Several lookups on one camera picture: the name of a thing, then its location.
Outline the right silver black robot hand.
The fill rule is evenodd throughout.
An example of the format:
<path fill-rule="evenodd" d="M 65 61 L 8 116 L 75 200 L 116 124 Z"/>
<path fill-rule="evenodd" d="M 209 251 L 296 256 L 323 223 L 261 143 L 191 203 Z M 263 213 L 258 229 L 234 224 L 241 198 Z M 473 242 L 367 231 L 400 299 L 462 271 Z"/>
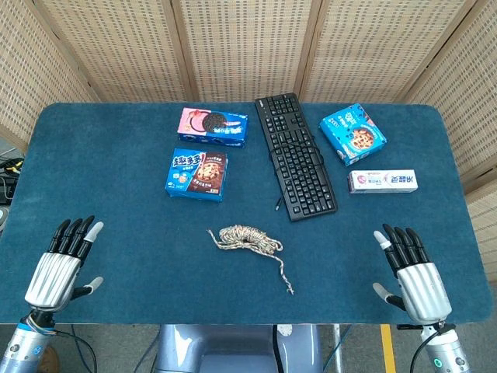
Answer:
<path fill-rule="evenodd" d="M 401 289 L 401 295 L 397 296 L 381 284 L 374 283 L 377 295 L 384 302 L 405 311 L 417 325 L 445 321 L 452 312 L 450 300 L 440 273 L 419 235 L 412 228 L 384 224 L 382 232 L 374 232 L 374 238 Z"/>

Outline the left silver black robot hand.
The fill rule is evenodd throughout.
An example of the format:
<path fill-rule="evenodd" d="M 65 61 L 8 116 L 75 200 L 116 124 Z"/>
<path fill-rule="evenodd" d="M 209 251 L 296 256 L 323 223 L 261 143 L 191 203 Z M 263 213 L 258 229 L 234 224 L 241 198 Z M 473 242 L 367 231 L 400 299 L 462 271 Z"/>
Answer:
<path fill-rule="evenodd" d="M 86 219 L 64 220 L 55 230 L 48 249 L 41 256 L 25 294 L 25 301 L 37 311 L 59 312 L 67 304 L 92 294 L 104 282 L 98 276 L 75 287 L 80 269 L 104 223 Z"/>

